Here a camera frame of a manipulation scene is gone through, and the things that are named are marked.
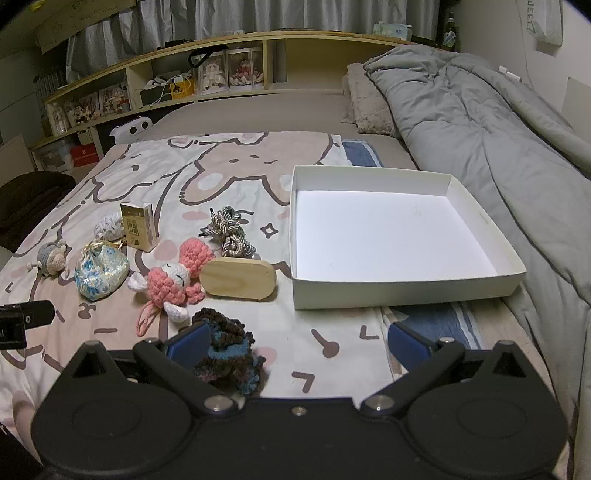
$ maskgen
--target blue striped fabric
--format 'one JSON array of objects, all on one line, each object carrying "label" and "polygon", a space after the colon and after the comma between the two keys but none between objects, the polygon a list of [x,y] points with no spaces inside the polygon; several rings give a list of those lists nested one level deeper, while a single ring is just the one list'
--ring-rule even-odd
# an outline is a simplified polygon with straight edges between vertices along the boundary
[{"label": "blue striped fabric", "polygon": [[[374,148],[365,140],[343,140],[351,164],[383,167]],[[451,336],[466,348],[480,349],[480,331],[466,302],[391,307],[399,320],[430,340]]]}]

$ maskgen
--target wooden block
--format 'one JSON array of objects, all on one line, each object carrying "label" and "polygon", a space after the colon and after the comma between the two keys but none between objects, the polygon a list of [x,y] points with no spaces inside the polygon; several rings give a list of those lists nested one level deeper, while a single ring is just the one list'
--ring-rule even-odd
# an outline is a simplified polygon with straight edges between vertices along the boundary
[{"label": "wooden block", "polygon": [[203,266],[199,281],[211,295],[262,300],[275,290],[277,273],[263,260],[218,257]]}]

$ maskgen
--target screw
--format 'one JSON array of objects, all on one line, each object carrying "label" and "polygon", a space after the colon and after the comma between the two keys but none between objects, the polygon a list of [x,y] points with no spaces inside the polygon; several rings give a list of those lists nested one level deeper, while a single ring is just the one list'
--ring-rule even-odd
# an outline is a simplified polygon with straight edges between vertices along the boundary
[{"label": "screw", "polygon": [[206,398],[203,404],[208,410],[220,412],[230,410],[234,402],[231,398],[225,397],[224,395],[214,395],[213,397]]},{"label": "screw", "polygon": [[389,410],[394,406],[394,400],[387,395],[374,395],[365,400],[365,405],[372,410],[382,411]]},{"label": "screw", "polygon": [[296,417],[303,417],[304,415],[306,415],[308,413],[308,410],[305,407],[293,407],[291,409],[291,412]]}]

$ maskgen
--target silver curtain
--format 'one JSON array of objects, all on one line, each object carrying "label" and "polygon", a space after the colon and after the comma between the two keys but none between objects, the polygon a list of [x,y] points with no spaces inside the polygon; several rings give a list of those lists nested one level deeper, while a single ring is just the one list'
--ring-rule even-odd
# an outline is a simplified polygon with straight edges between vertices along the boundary
[{"label": "silver curtain", "polygon": [[277,28],[371,33],[374,23],[410,23],[434,38],[439,0],[140,0],[68,40],[68,82],[165,42]]}]

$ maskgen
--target white crochet ear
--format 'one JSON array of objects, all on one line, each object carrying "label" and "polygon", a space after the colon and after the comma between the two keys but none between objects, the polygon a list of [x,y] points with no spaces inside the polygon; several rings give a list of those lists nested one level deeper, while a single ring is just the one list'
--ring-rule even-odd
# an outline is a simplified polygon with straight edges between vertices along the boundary
[{"label": "white crochet ear", "polygon": [[134,272],[127,281],[127,287],[138,293],[148,289],[148,281],[138,272]]},{"label": "white crochet ear", "polygon": [[164,310],[166,311],[169,320],[172,320],[174,323],[182,323],[189,319],[187,309],[174,305],[169,301],[164,302]]}]

